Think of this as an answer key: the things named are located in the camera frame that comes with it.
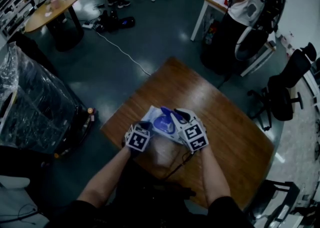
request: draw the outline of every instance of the shoe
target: shoe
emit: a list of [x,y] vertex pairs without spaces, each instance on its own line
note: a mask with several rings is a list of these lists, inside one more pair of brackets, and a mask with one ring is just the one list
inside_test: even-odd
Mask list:
[[118,3],[118,9],[122,9],[123,7],[129,6],[131,3],[129,1],[124,0],[123,2]]
[[108,6],[113,6],[114,4],[116,4],[118,2],[118,0],[113,0],[111,3],[108,3]]

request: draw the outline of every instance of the white cable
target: white cable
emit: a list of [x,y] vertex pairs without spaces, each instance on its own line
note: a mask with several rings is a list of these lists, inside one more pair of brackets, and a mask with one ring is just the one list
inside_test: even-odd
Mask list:
[[133,58],[131,58],[131,56],[130,56],[129,54],[126,54],[123,50],[121,50],[121,48],[120,48],[119,46],[117,46],[117,45],[115,45],[114,43],[110,42],[107,38],[105,38],[104,36],[100,35],[99,32],[96,31],[96,33],[97,33],[99,36],[101,36],[102,38],[104,38],[104,39],[105,39],[107,42],[109,42],[110,44],[118,47],[118,49],[119,49],[123,54],[127,55],[134,63],[136,63],[136,64],[142,69],[143,72],[145,72],[148,76],[151,76],[151,74],[148,73],[147,71],[145,71],[144,68],[143,68],[138,62],[136,62]]

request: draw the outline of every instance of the power strip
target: power strip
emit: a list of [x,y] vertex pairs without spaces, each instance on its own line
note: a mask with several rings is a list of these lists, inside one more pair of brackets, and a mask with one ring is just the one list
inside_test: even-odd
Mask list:
[[83,27],[84,29],[88,29],[88,30],[92,29],[93,26],[94,26],[93,24],[89,24],[89,25],[83,24],[83,25],[82,25],[82,27]]

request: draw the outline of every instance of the plastic-wrapped object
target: plastic-wrapped object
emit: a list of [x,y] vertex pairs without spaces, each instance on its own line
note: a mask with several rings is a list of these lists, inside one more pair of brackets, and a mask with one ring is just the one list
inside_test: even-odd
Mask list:
[[75,110],[63,82],[11,43],[0,65],[0,145],[53,153]]

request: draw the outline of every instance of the hand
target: hand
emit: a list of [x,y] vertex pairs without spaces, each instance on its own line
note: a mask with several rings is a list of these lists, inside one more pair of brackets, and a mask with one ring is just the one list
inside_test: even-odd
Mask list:
[[187,109],[175,109],[176,114],[171,113],[171,119],[178,130],[178,136],[187,148],[194,153],[195,151],[209,145],[206,129],[197,115]]
[[135,158],[146,150],[149,140],[153,134],[150,122],[139,121],[130,126],[122,140],[122,146],[126,145],[131,150],[131,156]]

